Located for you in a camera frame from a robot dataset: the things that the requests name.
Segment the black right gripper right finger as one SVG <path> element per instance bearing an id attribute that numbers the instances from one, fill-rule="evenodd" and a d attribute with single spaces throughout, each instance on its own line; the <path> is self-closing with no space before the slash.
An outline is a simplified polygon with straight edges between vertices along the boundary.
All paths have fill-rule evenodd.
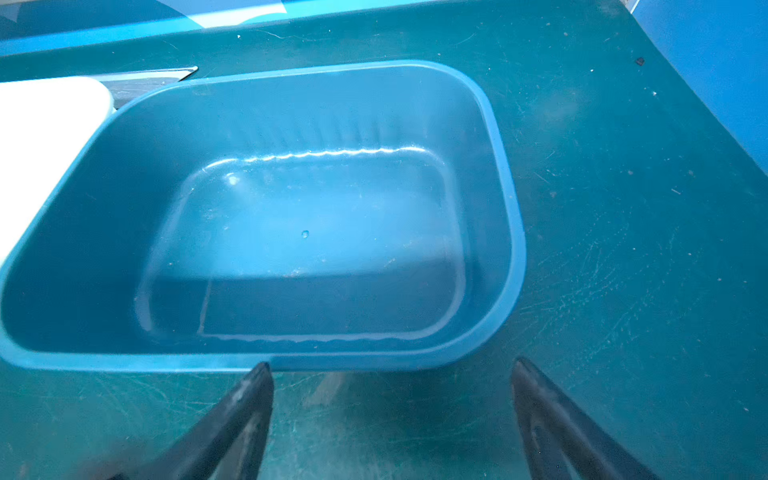
<path id="1" fill-rule="evenodd" d="M 518 357 L 511 390 L 533 479 L 656 479 L 529 359 Z"/>

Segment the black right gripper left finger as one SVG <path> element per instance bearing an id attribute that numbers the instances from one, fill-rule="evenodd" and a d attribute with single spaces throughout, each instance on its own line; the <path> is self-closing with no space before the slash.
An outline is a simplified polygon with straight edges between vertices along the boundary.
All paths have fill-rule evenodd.
<path id="1" fill-rule="evenodd" d="M 219 467 L 226 479 L 256 479 L 274 403 L 270 366 L 248 372 L 190 431 L 149 463 L 118 479 L 208 479 Z"/>

